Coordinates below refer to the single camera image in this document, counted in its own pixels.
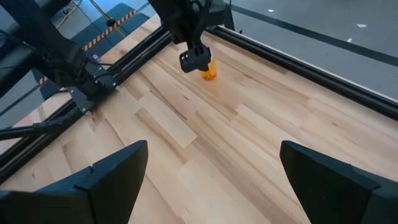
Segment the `concrete floor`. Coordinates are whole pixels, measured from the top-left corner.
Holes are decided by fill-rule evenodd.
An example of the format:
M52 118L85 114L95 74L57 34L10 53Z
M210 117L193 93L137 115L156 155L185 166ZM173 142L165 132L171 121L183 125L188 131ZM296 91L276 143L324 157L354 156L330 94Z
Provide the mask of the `concrete floor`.
M108 11L119 3L125 3L134 9L140 9L147 0L96 0L103 11ZM398 2L394 0L233 0L234 5L267 16L280 19L306 29L329 35L341 40L352 39L352 43L377 50L392 56L398 56L398 29L395 13ZM59 28L60 32L72 38L91 21L101 15L89 0L83 0L77 9ZM155 14L151 6L142 9L148 16ZM63 14L53 18L58 24ZM362 86L398 99L398 69L347 50L339 49L323 42L310 39L289 30L233 12L236 30L243 34L279 49L287 54L333 72L341 77L359 83ZM0 99L0 109L7 106L21 90L28 91L35 81L29 75L9 94ZM43 102L39 95L29 98L10 113L0 118L0 128L18 122L29 111Z

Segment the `yellow cup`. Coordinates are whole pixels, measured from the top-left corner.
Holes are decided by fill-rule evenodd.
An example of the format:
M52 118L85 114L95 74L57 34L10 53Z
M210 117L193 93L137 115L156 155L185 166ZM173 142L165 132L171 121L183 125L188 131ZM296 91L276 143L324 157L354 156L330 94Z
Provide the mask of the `yellow cup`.
M214 59L211 59L209 63L209 70L208 71L200 71L201 76L205 80L212 80L217 77L217 67L216 67L216 62Z

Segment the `wood grain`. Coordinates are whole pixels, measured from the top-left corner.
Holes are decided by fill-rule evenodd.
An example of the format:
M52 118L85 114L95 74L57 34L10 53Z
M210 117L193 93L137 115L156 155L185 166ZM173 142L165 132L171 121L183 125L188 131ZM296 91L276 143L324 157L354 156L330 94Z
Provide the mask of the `wood grain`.
M286 139L398 180L396 121L210 34L203 41L216 80L181 72L185 46L167 46L1 188L38 189L140 139L149 161L130 223L309 223L279 160Z

